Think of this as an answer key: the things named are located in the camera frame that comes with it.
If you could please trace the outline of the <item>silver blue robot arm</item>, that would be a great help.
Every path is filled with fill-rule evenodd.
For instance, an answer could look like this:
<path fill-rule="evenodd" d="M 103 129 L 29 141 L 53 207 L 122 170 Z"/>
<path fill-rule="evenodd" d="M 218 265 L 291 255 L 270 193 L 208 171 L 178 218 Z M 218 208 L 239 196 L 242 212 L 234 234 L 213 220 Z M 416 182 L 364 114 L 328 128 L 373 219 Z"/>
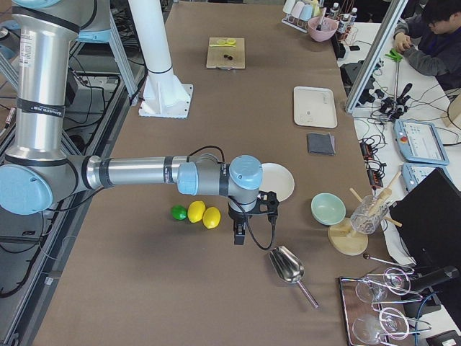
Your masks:
<path fill-rule="evenodd" d="M 107 1 L 16 1 L 21 37 L 14 144 L 1 166 L 1 206 L 30 215 L 73 194 L 116 185 L 175 184 L 185 195 L 228 199 L 234 242 L 251 234 L 253 215 L 278 216 L 274 192 L 260 189 L 261 162 L 249 155 L 226 164 L 209 154 L 137 159 L 67 155 L 61 149 L 71 43 L 105 43 Z"/>

